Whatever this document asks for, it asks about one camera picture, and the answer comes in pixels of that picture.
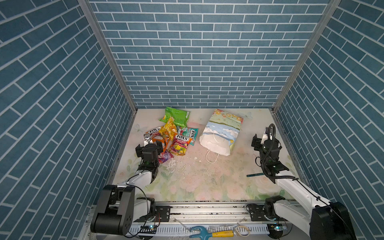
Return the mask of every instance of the floral tablecloth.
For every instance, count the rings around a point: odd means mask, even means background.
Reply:
[[[214,109],[188,111],[191,111],[188,127],[199,129],[196,143],[188,146],[185,156],[175,156],[160,165],[154,182],[143,189],[147,197],[156,201],[252,200],[274,195],[292,198],[265,176],[246,177],[247,174],[262,172],[255,164],[259,153],[253,150],[251,141],[255,133],[261,137],[264,128],[273,123],[268,109],[225,109],[243,117],[244,121],[231,155],[220,155],[215,163],[207,162],[208,150],[198,140]],[[144,132],[164,124],[158,121],[163,115],[163,109],[139,109],[113,184],[134,175],[141,161],[134,149],[138,144],[143,145]],[[276,138],[283,146],[280,161],[297,176],[279,133]],[[216,157],[217,154],[212,152],[207,156],[210,161]]]

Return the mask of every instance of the snack package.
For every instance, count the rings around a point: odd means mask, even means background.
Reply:
[[[168,151],[174,155],[184,156],[191,141],[190,137],[176,134]]]
[[[171,138],[169,138],[168,135],[159,133],[161,128],[162,127],[157,127],[144,134],[144,146],[150,143],[155,143],[155,141],[160,141],[163,146],[163,152],[168,148]]]
[[[177,133],[179,135],[183,135],[183,136],[192,138],[192,141],[191,141],[192,146],[195,145],[195,140],[196,140],[198,130],[199,129],[197,129],[197,128],[177,127]]]
[[[174,124],[180,127],[187,127],[187,121],[189,118],[189,112],[166,107],[166,113],[163,118],[159,119],[162,122],[167,122],[170,117],[174,118]]]
[[[173,155],[168,150],[165,150],[157,158],[159,160],[159,163],[161,164],[161,163],[165,163],[167,160],[173,158]]]
[[[177,129],[175,124],[173,123],[174,118],[170,117],[167,123],[159,130],[161,135],[168,135],[171,139],[177,134]]]

